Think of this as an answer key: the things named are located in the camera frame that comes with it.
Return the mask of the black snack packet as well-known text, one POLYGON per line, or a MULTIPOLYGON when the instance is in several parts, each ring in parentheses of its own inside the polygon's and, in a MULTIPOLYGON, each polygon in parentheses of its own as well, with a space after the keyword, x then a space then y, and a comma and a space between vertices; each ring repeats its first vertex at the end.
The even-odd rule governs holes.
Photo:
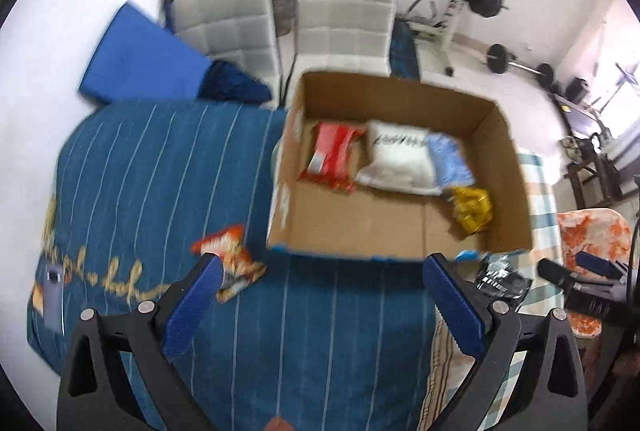
POLYGON ((518 271, 518 252, 486 253, 480 260, 474 284, 489 298, 520 304, 533 281, 518 271))

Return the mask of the orange dog snack packet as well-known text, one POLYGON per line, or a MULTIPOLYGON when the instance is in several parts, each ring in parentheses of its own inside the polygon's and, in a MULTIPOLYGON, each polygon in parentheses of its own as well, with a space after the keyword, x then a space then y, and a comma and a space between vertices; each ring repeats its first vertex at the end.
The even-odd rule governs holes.
POLYGON ((266 264, 254 261, 250 251, 244 247, 244 236, 245 226, 236 224, 195 241, 191 246, 194 255, 201 257, 213 253, 222 262, 224 278, 216 292, 218 303, 230 301, 266 273, 266 264))

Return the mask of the yellow snack packet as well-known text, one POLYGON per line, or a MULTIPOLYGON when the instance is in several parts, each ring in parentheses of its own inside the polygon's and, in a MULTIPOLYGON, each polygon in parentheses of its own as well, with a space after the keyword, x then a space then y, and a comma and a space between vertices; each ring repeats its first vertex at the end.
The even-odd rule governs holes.
POLYGON ((452 186, 446 189, 454 221, 466 235, 486 232, 492 221, 489 192, 483 188, 452 186))

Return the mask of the light blue snack packet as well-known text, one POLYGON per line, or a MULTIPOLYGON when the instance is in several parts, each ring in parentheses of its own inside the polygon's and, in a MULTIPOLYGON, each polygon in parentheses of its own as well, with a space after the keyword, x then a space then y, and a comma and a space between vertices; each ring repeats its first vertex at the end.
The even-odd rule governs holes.
POLYGON ((475 177, 466 164, 458 143, 452 137, 445 133, 431 132, 427 136, 427 147, 440 188, 470 187, 475 184, 475 177))

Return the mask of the white pillow packet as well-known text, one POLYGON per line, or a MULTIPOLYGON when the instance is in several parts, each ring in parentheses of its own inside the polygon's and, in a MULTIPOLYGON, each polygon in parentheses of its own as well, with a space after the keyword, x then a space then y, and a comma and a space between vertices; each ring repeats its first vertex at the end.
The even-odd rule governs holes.
POLYGON ((379 190, 418 196, 438 196, 440 187, 427 147, 427 128, 369 121, 369 163, 355 177, 356 183, 379 190))

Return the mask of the red snack packet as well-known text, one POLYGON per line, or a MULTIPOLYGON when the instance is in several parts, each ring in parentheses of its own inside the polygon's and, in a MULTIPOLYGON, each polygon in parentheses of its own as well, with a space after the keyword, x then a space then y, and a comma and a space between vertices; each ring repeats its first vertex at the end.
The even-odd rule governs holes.
POLYGON ((352 146, 366 131, 344 123, 321 121, 314 127, 314 133, 314 151, 299 178, 332 190, 352 192, 355 182, 349 173, 349 159, 352 146))

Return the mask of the plaid checkered tablecloth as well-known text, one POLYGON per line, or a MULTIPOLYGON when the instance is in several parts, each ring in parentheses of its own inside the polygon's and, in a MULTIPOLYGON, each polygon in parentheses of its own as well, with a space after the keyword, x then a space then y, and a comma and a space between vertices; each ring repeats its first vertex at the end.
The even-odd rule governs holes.
MULTIPOLYGON (((532 251, 521 253, 515 260, 518 271, 533 279, 532 287, 518 311, 522 314, 544 316, 555 307, 563 305, 560 290, 548 281, 538 278, 536 274, 537 263, 543 258, 556 263, 562 262, 556 203, 552 188, 544 177, 540 157, 521 151, 518 161, 527 191, 534 244, 532 251)), ((432 338, 431 371, 426 381, 426 393, 416 425, 419 430, 426 430, 434 423, 462 384, 472 365, 473 359, 460 352, 442 316, 437 316, 432 338)))

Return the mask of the orange white floral blanket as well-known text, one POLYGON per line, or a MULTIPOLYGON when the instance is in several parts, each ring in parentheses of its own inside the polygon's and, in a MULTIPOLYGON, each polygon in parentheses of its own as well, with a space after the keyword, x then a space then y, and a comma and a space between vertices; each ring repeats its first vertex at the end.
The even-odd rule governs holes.
POLYGON ((629 264, 632 230, 625 217, 608 208, 568 211, 558 215, 561 233, 562 265, 578 269, 575 255, 586 251, 599 258, 629 264))

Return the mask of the dark wooden chair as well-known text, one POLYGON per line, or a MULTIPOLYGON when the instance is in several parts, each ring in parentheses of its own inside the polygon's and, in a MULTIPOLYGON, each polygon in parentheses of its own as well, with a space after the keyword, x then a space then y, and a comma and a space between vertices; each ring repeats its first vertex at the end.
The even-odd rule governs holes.
POLYGON ((578 210, 590 209, 584 193, 584 185, 588 180, 597 181, 602 196, 593 208, 613 206, 623 200, 620 172, 605 154, 604 141, 605 137, 600 133, 593 133, 588 138, 567 136, 561 140, 565 154, 570 159, 564 177, 570 182, 578 210))

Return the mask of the blue striped cloth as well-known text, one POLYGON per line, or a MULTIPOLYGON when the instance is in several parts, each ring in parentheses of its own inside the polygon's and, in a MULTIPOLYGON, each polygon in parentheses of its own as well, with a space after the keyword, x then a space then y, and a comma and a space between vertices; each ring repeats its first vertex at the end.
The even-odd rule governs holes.
POLYGON ((194 243, 241 225, 266 273, 213 303, 175 359, 214 426, 416 429, 435 326, 422 267, 267 249, 283 125, 233 102, 124 102, 82 122, 58 156, 40 257, 64 267, 64 324, 157 299, 192 269, 194 243))

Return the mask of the open cardboard box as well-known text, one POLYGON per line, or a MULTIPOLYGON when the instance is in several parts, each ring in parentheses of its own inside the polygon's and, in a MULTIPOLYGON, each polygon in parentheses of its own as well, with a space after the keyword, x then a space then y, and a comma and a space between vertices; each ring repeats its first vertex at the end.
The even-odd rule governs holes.
POLYGON ((508 122, 418 81, 309 71, 288 100, 267 243, 337 259, 533 246, 508 122))

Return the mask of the dark blue knitted fabric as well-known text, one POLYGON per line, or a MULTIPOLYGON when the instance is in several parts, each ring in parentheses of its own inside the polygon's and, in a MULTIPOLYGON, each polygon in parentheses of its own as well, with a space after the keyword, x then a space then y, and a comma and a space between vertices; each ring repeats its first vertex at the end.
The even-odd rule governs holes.
POLYGON ((198 99, 262 105, 270 102, 272 93, 266 84, 245 73, 233 62, 214 60, 203 76, 198 99))

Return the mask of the blue foam mat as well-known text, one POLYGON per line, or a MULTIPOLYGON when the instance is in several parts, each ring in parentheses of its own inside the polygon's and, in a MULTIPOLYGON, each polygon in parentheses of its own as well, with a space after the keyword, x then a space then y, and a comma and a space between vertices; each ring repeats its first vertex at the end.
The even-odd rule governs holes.
POLYGON ((102 35, 79 93, 101 104, 194 99, 209 66, 206 56, 127 2, 102 35))

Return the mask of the white weight bench rack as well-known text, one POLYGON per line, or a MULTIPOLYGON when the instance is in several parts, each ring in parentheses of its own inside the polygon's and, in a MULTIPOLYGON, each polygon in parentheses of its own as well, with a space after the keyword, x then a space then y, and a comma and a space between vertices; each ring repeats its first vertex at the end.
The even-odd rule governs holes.
POLYGON ((446 76, 454 76, 454 65, 449 57, 449 49, 463 6, 470 3, 471 0, 449 0, 445 10, 439 13, 433 0, 415 0, 401 16, 416 39, 432 44, 433 53, 442 65, 446 76), (432 11, 430 18, 420 16, 416 12, 418 5, 424 1, 430 3, 432 11))

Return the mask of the right white quilted chair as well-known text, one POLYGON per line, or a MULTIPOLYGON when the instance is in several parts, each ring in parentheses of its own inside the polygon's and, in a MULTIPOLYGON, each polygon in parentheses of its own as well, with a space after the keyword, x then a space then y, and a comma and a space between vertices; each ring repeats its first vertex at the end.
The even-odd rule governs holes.
POLYGON ((294 60, 288 105, 307 71, 390 75, 398 0, 295 0, 294 60))

